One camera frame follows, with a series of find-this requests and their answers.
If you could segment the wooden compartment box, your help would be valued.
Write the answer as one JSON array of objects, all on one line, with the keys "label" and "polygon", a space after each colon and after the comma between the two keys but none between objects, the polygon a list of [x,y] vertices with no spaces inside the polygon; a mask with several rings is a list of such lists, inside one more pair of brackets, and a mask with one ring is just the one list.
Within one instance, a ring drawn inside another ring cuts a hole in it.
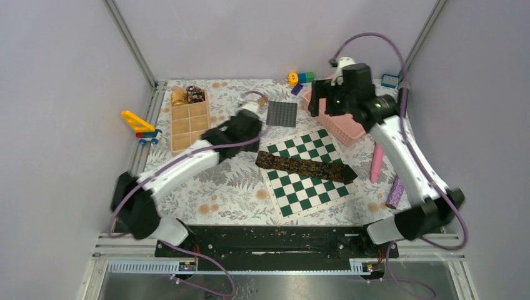
[{"label": "wooden compartment box", "polygon": [[[183,90],[186,90],[186,88],[174,86],[171,93]],[[171,106],[169,145],[173,156],[185,151],[211,127],[208,92],[205,89],[203,91],[206,97],[204,102]]]}]

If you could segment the black key-patterned necktie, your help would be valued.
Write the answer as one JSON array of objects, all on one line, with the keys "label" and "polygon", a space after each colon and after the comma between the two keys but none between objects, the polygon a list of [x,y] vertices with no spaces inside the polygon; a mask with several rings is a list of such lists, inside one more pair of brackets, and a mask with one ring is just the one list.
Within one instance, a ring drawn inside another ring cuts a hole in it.
[{"label": "black key-patterned necktie", "polygon": [[318,162],[307,159],[275,156],[266,151],[259,151],[255,161],[263,169],[274,169],[295,173],[311,178],[324,179],[343,184],[351,184],[357,173],[341,162]]}]

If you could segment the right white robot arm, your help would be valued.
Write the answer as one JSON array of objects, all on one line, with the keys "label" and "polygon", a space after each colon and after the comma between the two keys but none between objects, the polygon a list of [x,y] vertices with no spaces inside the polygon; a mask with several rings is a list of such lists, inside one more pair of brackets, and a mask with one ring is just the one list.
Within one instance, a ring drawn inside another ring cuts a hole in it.
[{"label": "right white robot arm", "polygon": [[464,202],[464,194],[459,188],[451,189],[432,169],[410,138],[398,102],[389,94],[376,94],[368,65],[349,57],[333,59],[330,65],[335,69],[331,78],[312,82],[310,115],[319,116],[322,99],[326,115],[350,114],[382,147],[411,204],[407,210],[368,225],[367,235],[358,241],[361,254],[373,258],[384,243],[413,241],[449,224]]}]

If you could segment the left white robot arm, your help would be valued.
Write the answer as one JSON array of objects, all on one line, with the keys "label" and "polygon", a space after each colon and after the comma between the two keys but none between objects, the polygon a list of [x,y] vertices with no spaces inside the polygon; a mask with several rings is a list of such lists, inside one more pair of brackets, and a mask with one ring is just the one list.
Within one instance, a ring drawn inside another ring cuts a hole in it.
[{"label": "left white robot arm", "polygon": [[245,105],[162,166],[137,176],[128,171],[122,173],[111,200],[112,219],[119,219],[135,240],[167,241],[176,255],[188,256],[194,241],[188,236],[187,227],[173,217],[160,215],[156,202],[199,173],[240,152],[256,152],[264,134],[262,126],[257,112]]}]

